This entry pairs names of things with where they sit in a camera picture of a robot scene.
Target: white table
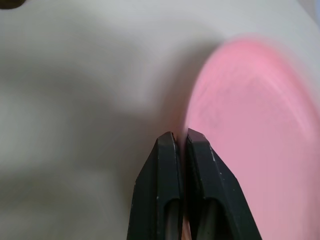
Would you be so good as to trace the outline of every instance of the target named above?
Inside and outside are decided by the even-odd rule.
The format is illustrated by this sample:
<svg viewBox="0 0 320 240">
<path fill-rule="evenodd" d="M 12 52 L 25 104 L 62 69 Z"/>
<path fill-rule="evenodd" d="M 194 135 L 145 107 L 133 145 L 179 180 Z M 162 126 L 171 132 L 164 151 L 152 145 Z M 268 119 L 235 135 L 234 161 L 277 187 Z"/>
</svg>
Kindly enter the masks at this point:
<svg viewBox="0 0 320 240">
<path fill-rule="evenodd" d="M 29 0 L 0 11 L 0 239 L 121 240 L 135 179 L 221 42 L 259 33 L 320 84 L 294 0 Z"/>
</svg>

